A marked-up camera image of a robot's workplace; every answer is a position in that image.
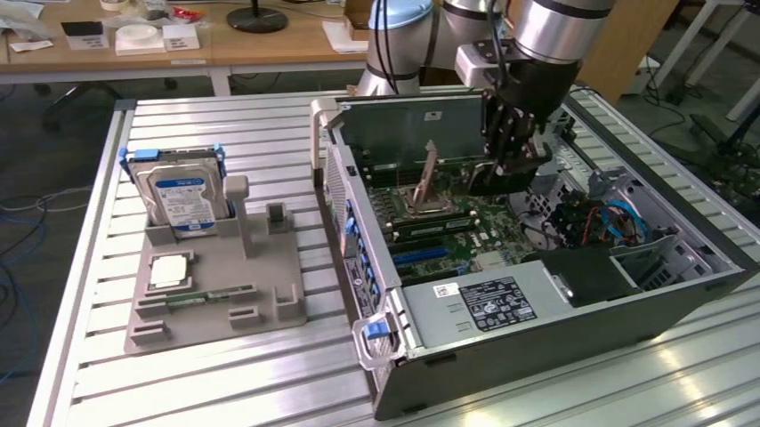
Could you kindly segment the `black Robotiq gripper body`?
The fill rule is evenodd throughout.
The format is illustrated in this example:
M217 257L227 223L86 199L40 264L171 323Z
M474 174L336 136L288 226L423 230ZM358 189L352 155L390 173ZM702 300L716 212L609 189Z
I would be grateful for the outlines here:
M537 120L546 120L561 106L579 70L579 61L567 64L539 60L511 62L504 83L496 90L498 98Z

